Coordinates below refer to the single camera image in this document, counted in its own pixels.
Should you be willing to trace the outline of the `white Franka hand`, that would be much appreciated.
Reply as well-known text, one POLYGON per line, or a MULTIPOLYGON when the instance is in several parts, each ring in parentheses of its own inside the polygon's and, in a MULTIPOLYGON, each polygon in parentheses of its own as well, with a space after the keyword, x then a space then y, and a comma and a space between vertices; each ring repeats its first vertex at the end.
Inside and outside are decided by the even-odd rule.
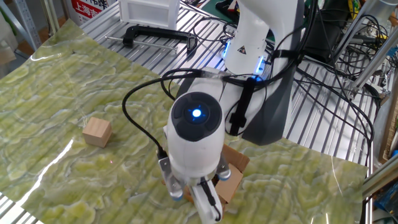
POLYGON ((223 217, 223 207, 211 180, 189 187, 193 203, 202 223, 218 223, 223 217))

